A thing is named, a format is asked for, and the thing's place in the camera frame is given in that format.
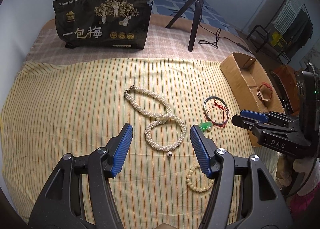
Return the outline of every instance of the tripod leg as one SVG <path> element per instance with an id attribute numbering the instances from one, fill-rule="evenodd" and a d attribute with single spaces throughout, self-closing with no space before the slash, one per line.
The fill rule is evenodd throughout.
<path id="1" fill-rule="evenodd" d="M 201 17 L 201 10 L 202 10 L 203 2 L 196 1 L 196 9 L 195 13 L 193 15 L 193 22 L 192 22 L 192 28 L 191 28 L 191 34 L 190 34 L 190 40 L 188 45 L 188 51 L 193 51 L 193 46 L 195 44 L 196 35 L 198 31 L 198 25 L 200 22 Z"/>
<path id="2" fill-rule="evenodd" d="M 195 0 L 188 0 L 177 12 L 177 14 L 172 18 L 172 20 L 168 23 L 166 28 L 169 29 L 172 26 L 172 24 L 174 24 L 176 20 L 178 20 L 179 17 L 194 3 L 194 1 Z"/>

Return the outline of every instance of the bolt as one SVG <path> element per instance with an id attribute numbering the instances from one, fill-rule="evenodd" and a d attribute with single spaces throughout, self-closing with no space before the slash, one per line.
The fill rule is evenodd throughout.
<path id="1" fill-rule="evenodd" d="M 71 159 L 71 154 L 70 153 L 64 154 L 63 159 L 64 160 L 70 160 Z"/>
<path id="2" fill-rule="evenodd" d="M 100 147 L 99 149 L 98 149 L 98 153 L 99 154 L 104 154 L 104 153 L 106 153 L 107 152 L 107 149 L 105 148 L 105 147 Z"/>
<path id="3" fill-rule="evenodd" d="M 219 153 L 219 154 L 221 154 L 221 155 L 223 155 L 223 154 L 225 154 L 227 151 L 224 149 L 224 148 L 218 148 L 217 149 L 217 153 Z"/>
<path id="4" fill-rule="evenodd" d="M 253 161 L 258 161 L 259 160 L 259 156 L 258 155 L 251 155 L 251 159 Z"/>

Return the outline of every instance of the pearl necklace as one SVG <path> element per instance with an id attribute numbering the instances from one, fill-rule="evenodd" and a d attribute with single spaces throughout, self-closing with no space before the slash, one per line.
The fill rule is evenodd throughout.
<path id="1" fill-rule="evenodd" d="M 165 110 L 166 110 L 166 114 L 157 114 L 157 113 L 151 113 L 145 109 L 143 109 L 141 106 L 138 105 L 138 103 L 134 100 L 134 98 L 129 94 L 130 90 L 135 90 L 137 92 L 143 93 L 143 94 L 147 94 L 157 100 L 159 100 L 160 102 L 162 102 L 164 104 Z M 151 117 L 151 118 L 155 118 L 156 120 L 149 123 L 145 129 L 145 135 L 146 135 L 146 140 L 147 142 L 155 149 L 157 149 L 158 151 L 172 151 L 174 149 L 176 149 L 182 142 L 183 139 L 186 135 L 186 125 L 184 124 L 184 122 L 175 114 L 172 114 L 172 110 L 170 108 L 170 104 L 160 95 L 156 94 L 155 92 L 149 91 L 147 89 L 141 88 L 141 87 L 137 87 L 137 86 L 131 86 L 129 89 L 127 89 L 126 91 L 124 91 L 124 96 L 125 98 L 132 104 L 132 106 L 140 113 L 142 113 L 145 116 Z M 178 138 L 178 140 L 172 144 L 172 145 L 159 145 L 156 142 L 153 141 L 153 139 L 151 138 L 151 129 L 156 127 L 159 124 L 164 124 L 166 121 L 168 121 L 169 119 L 173 119 L 175 120 L 180 126 L 181 126 L 181 134 L 180 137 Z"/>
<path id="2" fill-rule="evenodd" d="M 187 175 L 187 179 L 186 179 L 186 183 L 188 185 L 188 187 L 190 187 L 190 189 L 192 189 L 193 191 L 196 191 L 196 192 L 205 192 L 206 190 L 209 190 L 212 186 L 213 186 L 213 179 L 210 179 L 209 180 L 209 184 L 208 186 L 206 187 L 196 187 L 196 185 L 194 185 L 192 182 L 191 182 L 191 176 L 193 174 L 193 172 L 195 171 L 196 168 L 199 168 L 199 164 L 194 164 L 190 170 L 188 171 L 188 175 Z"/>

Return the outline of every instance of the yellow striped tablecloth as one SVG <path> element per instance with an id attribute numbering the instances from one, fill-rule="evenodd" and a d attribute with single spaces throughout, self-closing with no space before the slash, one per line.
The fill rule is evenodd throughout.
<path id="1" fill-rule="evenodd" d="M 152 120 L 134 110 L 124 98 L 131 85 L 166 98 L 187 126 L 184 142 L 167 158 L 146 143 L 144 129 Z M 91 153 L 116 136 L 125 123 L 133 126 L 133 140 L 121 173 L 110 180 L 125 228 L 155 228 L 168 223 L 197 228 L 210 192 L 193 192 L 186 174 L 197 162 L 189 131 L 204 121 L 202 104 L 208 96 L 222 98 L 230 115 L 240 110 L 220 71 L 219 62 L 186 59 L 103 59 L 57 66 L 27 62 L 20 71 L 1 113 L 3 176 L 18 213 L 27 221 L 53 168 L 67 152 Z M 137 102 L 151 112 L 164 107 L 142 94 Z M 172 144 L 180 135 L 175 122 L 153 129 L 159 144 Z M 276 152 L 252 149 L 247 131 L 231 124 L 213 127 L 206 136 L 231 154 L 257 153 L 274 176 Z M 204 187 L 208 179 L 196 169 L 193 183 Z M 87 220 L 94 222 L 87 177 L 84 176 Z M 235 180 L 230 219 L 236 219 L 239 178 Z"/>

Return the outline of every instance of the open brown box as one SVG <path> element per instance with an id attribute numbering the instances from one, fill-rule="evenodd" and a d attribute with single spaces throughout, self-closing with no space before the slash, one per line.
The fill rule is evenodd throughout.
<path id="1" fill-rule="evenodd" d="M 240 111 L 250 110 L 260 113 L 274 111 L 284 113 L 280 99 L 267 73 L 254 57 L 234 52 L 221 63 L 220 69 L 229 83 Z M 262 82 L 270 84 L 273 89 L 273 96 L 268 102 L 260 101 L 257 96 L 257 90 Z M 263 87 L 261 92 L 262 94 L 270 94 L 269 89 L 266 87 Z M 260 147 L 258 139 L 252 132 L 248 131 L 248 133 L 251 145 L 253 147 Z"/>

